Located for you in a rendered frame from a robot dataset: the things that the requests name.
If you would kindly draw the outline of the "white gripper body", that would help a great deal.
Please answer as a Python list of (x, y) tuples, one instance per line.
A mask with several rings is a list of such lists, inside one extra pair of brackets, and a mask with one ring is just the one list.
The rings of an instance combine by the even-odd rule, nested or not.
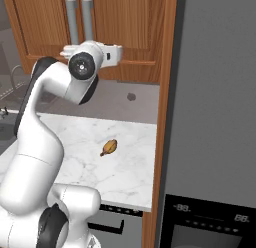
[(78, 48), (79, 45), (65, 45), (60, 52), (60, 55), (64, 58), (70, 58)]

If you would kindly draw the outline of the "wooden cabinet door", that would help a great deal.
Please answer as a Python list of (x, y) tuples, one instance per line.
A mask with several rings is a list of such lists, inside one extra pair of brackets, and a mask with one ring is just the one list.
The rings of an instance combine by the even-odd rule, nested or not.
[(14, 17), (25, 43), (26, 55), (58, 57), (70, 43), (66, 1), (5, 0), (8, 14)]
[(161, 50), (164, 0), (92, 1), (94, 39), (122, 45), (122, 64), (154, 65)]

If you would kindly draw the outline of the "grey curved tap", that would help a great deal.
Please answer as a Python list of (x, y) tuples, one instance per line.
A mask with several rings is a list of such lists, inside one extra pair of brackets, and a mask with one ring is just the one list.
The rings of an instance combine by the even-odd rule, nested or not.
[(10, 73), (10, 81), (11, 85), (13, 88), (13, 91), (15, 92), (20, 86), (25, 84), (25, 80), (18, 80), (17, 82), (15, 81), (15, 72), (20, 69), (23, 70), (23, 67), (21, 65), (16, 65), (12, 68), (11, 73)]

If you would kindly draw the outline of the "dark sink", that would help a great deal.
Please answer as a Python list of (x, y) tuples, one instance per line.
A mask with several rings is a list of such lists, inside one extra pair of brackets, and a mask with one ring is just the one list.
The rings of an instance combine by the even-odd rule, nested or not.
[(9, 141), (15, 137), (14, 127), (17, 113), (0, 113), (0, 141)]

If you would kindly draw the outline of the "wooden side panel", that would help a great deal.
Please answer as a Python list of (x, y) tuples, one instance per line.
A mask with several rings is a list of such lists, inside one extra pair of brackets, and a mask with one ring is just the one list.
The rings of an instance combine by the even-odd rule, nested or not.
[(162, 55), (160, 61), (160, 92), (158, 103), (156, 150), (152, 189), (152, 208), (150, 212), (143, 213), (141, 248), (154, 248), (155, 243), (158, 199), (160, 195), (162, 159), (166, 129), (166, 115), (168, 109), (168, 95), (170, 87), (170, 70), (174, 41), (176, 5), (177, 0), (164, 0), (165, 13), (163, 25)]

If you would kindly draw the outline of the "grey tall appliance panel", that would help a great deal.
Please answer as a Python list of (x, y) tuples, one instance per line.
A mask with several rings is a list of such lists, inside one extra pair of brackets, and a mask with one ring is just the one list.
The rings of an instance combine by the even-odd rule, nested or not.
[(170, 90), (170, 194), (256, 207), (256, 0), (183, 0)]

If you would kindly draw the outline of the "grey dishwasher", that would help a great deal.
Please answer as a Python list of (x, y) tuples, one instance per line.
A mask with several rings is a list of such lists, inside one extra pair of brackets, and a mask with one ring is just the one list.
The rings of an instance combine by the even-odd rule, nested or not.
[(102, 248), (142, 248), (142, 216), (142, 211), (102, 204), (88, 223), (119, 227), (124, 220), (122, 235), (89, 229)]

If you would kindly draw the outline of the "black oven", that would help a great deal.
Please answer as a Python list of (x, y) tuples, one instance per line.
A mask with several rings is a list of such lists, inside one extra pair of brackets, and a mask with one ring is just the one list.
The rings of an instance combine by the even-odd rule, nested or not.
[(256, 208), (167, 194), (159, 248), (256, 248)]

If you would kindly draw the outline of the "wooden wall cabinet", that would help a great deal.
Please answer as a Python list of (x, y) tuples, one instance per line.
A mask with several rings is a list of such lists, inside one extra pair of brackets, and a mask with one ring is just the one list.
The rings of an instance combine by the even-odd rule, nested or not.
[[(78, 29), (78, 39), (80, 41), (85, 40), (85, 32), (84, 32), (84, 24), (82, 18), (82, 1), (77, 1), (77, 9), (76, 9), (76, 22)], [(19, 56), (21, 59), (22, 67), (24, 72), (29, 74), (32, 70), (32, 67), (35, 61), (43, 56), (28, 56), (25, 54), (25, 43), (22, 40), (21, 33), (18, 31), (16, 21), (13, 16), (9, 16), (10, 24), (12, 31), (14, 33), (14, 38), (16, 41), (17, 49), (19, 52)], [(162, 38), (163, 38), (163, 23), (161, 25), (162, 28)], [(158, 83), (160, 81), (160, 61), (162, 54), (162, 38), (161, 42), (161, 50), (158, 54), (157, 61), (154, 65), (136, 65), (136, 64), (120, 64), (116, 67), (103, 68), (99, 71), (99, 77), (107, 80), (120, 80), (120, 81), (135, 81), (135, 82), (152, 82)], [(62, 60), (63, 57), (60, 55), (55, 57), (58, 60)]]

